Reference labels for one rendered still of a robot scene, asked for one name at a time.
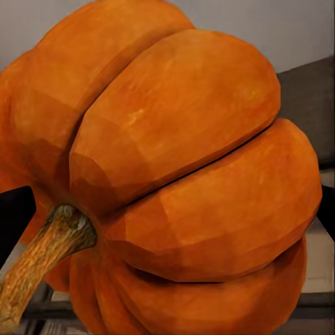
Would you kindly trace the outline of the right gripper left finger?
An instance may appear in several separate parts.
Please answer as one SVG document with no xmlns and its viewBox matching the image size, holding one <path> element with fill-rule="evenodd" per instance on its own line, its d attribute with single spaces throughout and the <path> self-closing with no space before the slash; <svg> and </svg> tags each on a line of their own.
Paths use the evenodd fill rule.
<svg viewBox="0 0 335 335">
<path fill-rule="evenodd" d="M 0 193 L 0 269 L 36 213 L 30 186 Z"/>
</svg>

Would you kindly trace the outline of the pumpkin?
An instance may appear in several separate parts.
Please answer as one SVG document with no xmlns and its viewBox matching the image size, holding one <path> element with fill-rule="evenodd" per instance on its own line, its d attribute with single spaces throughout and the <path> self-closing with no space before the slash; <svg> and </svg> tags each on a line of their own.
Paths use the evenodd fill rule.
<svg viewBox="0 0 335 335">
<path fill-rule="evenodd" d="M 0 72 L 0 193 L 30 186 L 0 335 L 45 280 L 93 335 L 269 335 L 306 280 L 318 155 L 256 46 L 97 0 Z"/>
</svg>

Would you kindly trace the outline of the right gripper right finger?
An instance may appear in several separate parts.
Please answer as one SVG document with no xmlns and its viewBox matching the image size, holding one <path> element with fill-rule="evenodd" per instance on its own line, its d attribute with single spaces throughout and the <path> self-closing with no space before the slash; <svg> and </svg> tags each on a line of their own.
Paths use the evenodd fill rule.
<svg viewBox="0 0 335 335">
<path fill-rule="evenodd" d="M 317 217 L 335 241 L 335 188 L 322 186 L 322 194 Z"/>
</svg>

